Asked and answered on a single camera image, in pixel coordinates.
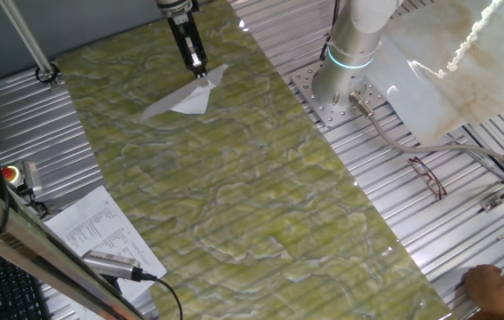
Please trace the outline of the person's right hand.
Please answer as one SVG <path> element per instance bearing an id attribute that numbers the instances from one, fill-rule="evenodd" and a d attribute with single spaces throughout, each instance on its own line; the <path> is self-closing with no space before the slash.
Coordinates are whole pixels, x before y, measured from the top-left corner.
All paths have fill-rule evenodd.
<path id="1" fill-rule="evenodd" d="M 465 276 L 465 289 L 469 298 L 483 311 L 502 314 L 502 270 L 493 265 L 478 265 Z"/>

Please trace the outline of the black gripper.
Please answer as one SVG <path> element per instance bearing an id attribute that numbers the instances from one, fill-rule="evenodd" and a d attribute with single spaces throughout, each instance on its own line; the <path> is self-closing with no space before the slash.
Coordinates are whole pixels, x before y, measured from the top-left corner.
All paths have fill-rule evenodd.
<path id="1" fill-rule="evenodd" d="M 185 66 L 195 78 L 206 76 L 208 59 L 192 13 L 182 13 L 167 20 Z"/>

